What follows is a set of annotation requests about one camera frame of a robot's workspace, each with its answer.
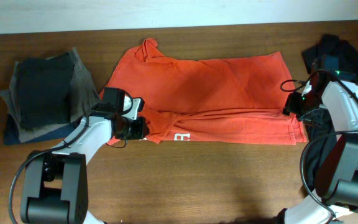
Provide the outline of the orange t-shirt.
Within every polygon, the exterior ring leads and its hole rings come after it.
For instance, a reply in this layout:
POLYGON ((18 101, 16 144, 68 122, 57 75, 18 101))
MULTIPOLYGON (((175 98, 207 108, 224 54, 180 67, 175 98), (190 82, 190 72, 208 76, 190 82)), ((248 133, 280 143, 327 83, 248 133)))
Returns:
POLYGON ((291 75, 280 52, 208 60, 165 56, 153 38, 129 49, 107 82, 145 102, 147 140, 295 145, 303 123, 283 114, 291 75))

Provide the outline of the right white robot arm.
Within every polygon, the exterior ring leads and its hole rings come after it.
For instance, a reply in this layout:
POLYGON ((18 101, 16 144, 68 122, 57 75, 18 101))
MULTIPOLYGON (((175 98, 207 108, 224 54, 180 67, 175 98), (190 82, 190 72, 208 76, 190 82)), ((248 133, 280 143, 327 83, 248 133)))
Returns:
POLYGON ((358 213, 358 78, 339 68, 337 57, 322 55, 313 60, 311 73, 300 88, 288 91, 283 114, 294 114, 314 128, 331 126, 326 134, 309 139, 301 153, 300 175, 307 196, 284 208, 274 223, 333 223, 358 213), (317 143, 329 138, 335 144, 313 179, 306 181, 306 157, 317 143))

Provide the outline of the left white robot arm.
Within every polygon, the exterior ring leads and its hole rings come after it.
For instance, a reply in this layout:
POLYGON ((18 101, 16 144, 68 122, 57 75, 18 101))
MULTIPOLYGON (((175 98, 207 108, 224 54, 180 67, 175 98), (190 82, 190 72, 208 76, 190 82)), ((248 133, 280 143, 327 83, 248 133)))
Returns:
POLYGON ((25 162, 20 216, 24 223, 99 223, 88 209, 87 165, 111 138, 140 140, 145 118, 96 113, 61 143, 34 151, 25 162))

